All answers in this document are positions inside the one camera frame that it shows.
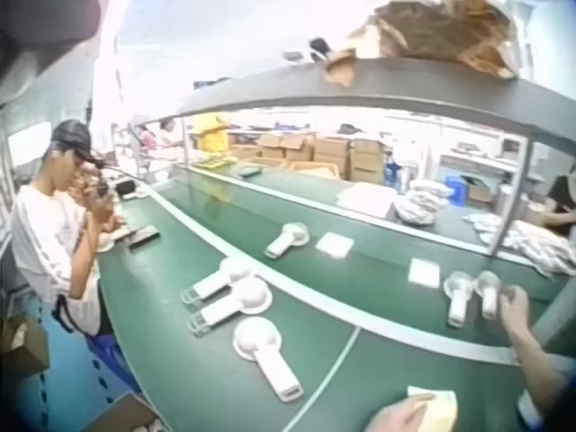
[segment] blue container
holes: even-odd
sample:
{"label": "blue container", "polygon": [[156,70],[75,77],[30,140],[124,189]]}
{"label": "blue container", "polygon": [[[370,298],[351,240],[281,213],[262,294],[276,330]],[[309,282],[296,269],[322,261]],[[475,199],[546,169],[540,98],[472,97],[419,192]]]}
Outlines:
{"label": "blue container", "polygon": [[468,186],[466,182],[459,175],[447,175],[444,183],[450,189],[454,190],[452,196],[448,198],[450,203],[464,207],[468,197]]}

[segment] black device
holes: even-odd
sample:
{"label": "black device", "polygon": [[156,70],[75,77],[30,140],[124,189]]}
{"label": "black device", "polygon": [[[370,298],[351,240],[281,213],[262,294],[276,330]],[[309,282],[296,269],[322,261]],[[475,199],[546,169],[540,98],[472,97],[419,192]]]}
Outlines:
{"label": "black device", "polygon": [[120,197],[123,197],[127,194],[133,194],[136,192],[136,182],[134,182],[134,180],[131,178],[120,181],[116,184],[116,192]]}
{"label": "black device", "polygon": [[242,178],[250,178],[262,174],[262,168],[260,166],[244,166],[238,170],[238,175]]}
{"label": "black device", "polygon": [[100,179],[96,185],[96,194],[98,195],[98,198],[104,198],[108,194],[109,189],[108,184],[103,179]]}
{"label": "black device", "polygon": [[152,225],[144,228],[136,229],[126,236],[126,243],[128,249],[134,249],[139,246],[145,245],[149,241],[160,237],[160,233]]}

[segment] window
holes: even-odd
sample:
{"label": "window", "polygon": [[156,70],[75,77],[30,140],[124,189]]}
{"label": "window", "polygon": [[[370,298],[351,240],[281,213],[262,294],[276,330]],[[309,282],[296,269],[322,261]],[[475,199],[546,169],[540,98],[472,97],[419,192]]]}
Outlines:
{"label": "window", "polygon": [[51,133],[50,123],[43,121],[10,135],[8,148],[13,167],[19,167],[41,158],[50,144]]}

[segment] phone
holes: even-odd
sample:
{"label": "phone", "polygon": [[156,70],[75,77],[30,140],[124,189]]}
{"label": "phone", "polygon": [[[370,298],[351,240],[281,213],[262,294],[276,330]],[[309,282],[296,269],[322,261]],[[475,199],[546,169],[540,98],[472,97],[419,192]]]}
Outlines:
{"label": "phone", "polygon": [[137,229],[126,236],[126,243],[128,249],[134,249],[138,246],[145,245],[153,239],[160,237],[160,233],[152,225],[148,225],[144,228]]}
{"label": "phone", "polygon": [[260,166],[244,166],[238,170],[238,175],[242,178],[250,178],[262,173]]}

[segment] cardboard box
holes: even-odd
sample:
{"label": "cardboard box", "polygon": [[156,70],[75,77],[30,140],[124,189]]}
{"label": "cardboard box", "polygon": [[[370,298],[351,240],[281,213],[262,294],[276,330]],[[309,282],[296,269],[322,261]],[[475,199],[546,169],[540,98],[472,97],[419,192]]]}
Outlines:
{"label": "cardboard box", "polygon": [[314,138],[307,134],[285,135],[280,146],[285,149],[286,159],[296,161],[312,160]]}
{"label": "cardboard box", "polygon": [[384,154],[362,153],[354,150],[350,153],[350,169],[356,168],[382,172],[384,170]]}
{"label": "cardboard box", "polygon": [[263,158],[283,158],[284,149],[283,148],[270,148],[262,147],[262,157]]}
{"label": "cardboard box", "polygon": [[490,188],[480,178],[461,175],[468,186],[468,199],[480,203],[491,203],[494,199]]}
{"label": "cardboard box", "polygon": [[342,178],[347,178],[348,163],[346,156],[335,156],[314,151],[314,162],[326,162],[329,164],[334,164],[337,166],[340,176]]}
{"label": "cardboard box", "polygon": [[143,400],[133,393],[126,393],[117,399],[110,408],[96,417],[85,432],[130,432],[145,427],[158,415]]}
{"label": "cardboard box", "polygon": [[262,155],[262,148],[249,144],[239,144],[230,147],[230,153],[238,159],[256,158]]}
{"label": "cardboard box", "polygon": [[375,139],[354,139],[352,141],[352,150],[361,151],[362,153],[383,153],[384,145]]}
{"label": "cardboard box", "polygon": [[[335,164],[326,162],[292,162],[288,169],[310,176],[340,178],[338,167]],[[326,169],[332,173],[332,176],[324,175]]]}
{"label": "cardboard box", "polygon": [[271,167],[271,168],[288,167],[288,161],[280,159],[278,157],[251,157],[249,159],[246,159],[246,161],[254,165],[263,165],[265,167]]}
{"label": "cardboard box", "polygon": [[350,181],[351,182],[366,182],[374,183],[377,185],[384,184],[384,172],[383,171],[371,171],[362,168],[354,168],[350,170]]}
{"label": "cardboard box", "polygon": [[[25,324],[21,344],[13,347],[16,330]],[[50,367],[48,335],[35,319],[27,313],[8,318],[2,327],[2,359],[6,369],[22,378],[39,374]]]}
{"label": "cardboard box", "polygon": [[344,158],[348,152],[348,142],[347,139],[318,136],[314,140],[314,151]]}
{"label": "cardboard box", "polygon": [[256,144],[260,147],[270,147],[278,148],[280,147],[280,142],[282,141],[282,135],[274,135],[272,133],[264,133],[260,135],[260,138],[256,141]]}

